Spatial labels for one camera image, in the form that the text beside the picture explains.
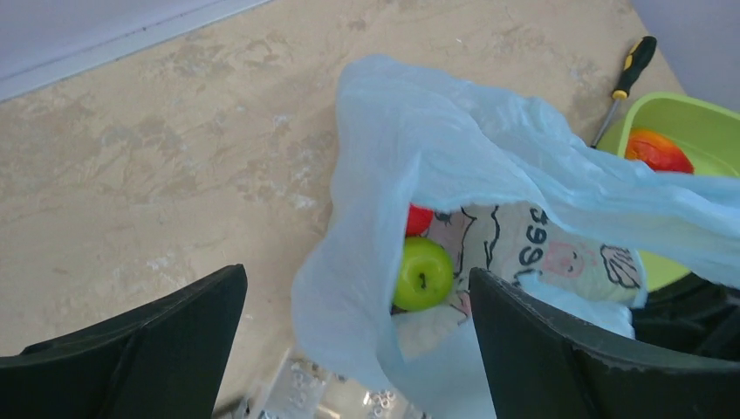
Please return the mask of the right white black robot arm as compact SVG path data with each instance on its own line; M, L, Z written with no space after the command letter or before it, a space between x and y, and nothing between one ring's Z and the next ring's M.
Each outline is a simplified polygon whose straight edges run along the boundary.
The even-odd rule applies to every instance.
M633 309L635 338L703 357L739 360L739 291L690 273Z

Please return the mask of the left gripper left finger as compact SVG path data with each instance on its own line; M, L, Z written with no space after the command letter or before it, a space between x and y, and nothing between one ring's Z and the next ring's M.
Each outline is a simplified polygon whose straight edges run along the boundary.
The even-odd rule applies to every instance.
M248 279L227 265L169 295L1 359L4 418L208 418Z

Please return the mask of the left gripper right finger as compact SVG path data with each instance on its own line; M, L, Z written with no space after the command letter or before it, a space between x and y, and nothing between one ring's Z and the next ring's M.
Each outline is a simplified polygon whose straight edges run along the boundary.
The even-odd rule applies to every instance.
M476 337L501 418L736 418L739 360L627 338L470 272Z

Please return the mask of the red orange fake fruit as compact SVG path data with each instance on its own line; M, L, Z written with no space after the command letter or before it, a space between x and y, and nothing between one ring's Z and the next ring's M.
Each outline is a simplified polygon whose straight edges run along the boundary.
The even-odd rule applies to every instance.
M654 171L695 173L694 165L681 148L668 137L645 128L630 131L624 157L642 161Z

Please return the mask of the light blue plastic bag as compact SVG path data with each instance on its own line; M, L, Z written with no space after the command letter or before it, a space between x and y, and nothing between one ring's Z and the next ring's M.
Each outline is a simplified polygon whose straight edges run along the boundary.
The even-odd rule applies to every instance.
M639 250L739 285L739 183L659 174L589 148L537 98L373 55L347 65L336 97L339 157L325 238L291 290L298 345L329 370L393 387L434 418L532 417L565 388L542 347L481 349L469 303L480 268L549 308L631 340L646 298ZM420 313L391 313L408 209L442 214L430 236L455 285ZM522 391L523 402L513 401Z

